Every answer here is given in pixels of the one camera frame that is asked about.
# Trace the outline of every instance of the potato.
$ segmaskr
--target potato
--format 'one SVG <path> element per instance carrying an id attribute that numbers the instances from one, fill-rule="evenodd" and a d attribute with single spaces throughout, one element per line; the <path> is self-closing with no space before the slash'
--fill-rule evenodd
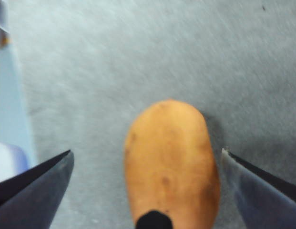
<path id="1" fill-rule="evenodd" d="M 175 229 L 210 229 L 220 182 L 203 115 L 176 100 L 153 104 L 125 140 L 125 179 L 134 222 L 151 210 Z"/>

